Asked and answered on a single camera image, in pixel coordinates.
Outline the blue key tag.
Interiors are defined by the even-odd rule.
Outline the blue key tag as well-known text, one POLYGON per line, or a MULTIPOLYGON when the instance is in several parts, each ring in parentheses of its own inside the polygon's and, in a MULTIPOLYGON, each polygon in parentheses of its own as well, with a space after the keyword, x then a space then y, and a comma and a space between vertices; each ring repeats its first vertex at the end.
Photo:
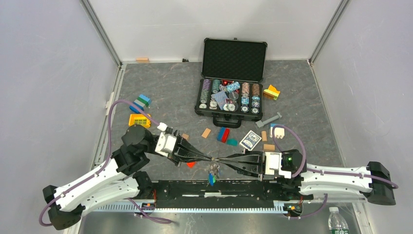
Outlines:
POLYGON ((208 183, 209 183, 209 185, 214 186, 215 181, 216 181, 215 174, 209 173, 208 174, 208 183))

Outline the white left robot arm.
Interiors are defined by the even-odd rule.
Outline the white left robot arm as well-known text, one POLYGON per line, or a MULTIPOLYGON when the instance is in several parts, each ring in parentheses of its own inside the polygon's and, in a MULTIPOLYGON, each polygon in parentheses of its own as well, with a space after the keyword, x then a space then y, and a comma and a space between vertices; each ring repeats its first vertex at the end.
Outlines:
POLYGON ((154 135, 141 125, 129 127, 122 136, 123 144, 99 166, 64 186, 49 185, 43 189, 47 202, 41 214, 48 214, 56 230, 67 229, 96 209, 126 198, 149 198, 153 183, 142 168, 149 163, 146 154, 180 163, 211 161, 212 158, 192 146, 178 131, 166 125, 154 135))

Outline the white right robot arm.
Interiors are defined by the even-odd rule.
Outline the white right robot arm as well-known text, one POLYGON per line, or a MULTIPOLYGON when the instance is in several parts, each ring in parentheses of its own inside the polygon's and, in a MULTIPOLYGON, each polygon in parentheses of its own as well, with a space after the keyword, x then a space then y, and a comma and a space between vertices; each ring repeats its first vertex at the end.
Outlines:
POLYGON ((365 197, 369 203, 393 206, 396 204, 389 170, 380 162, 367 166, 342 168, 308 164, 299 150, 276 152, 247 152, 219 157, 218 162, 237 173, 263 180, 270 176, 281 185, 288 199, 301 196, 338 195, 365 197))

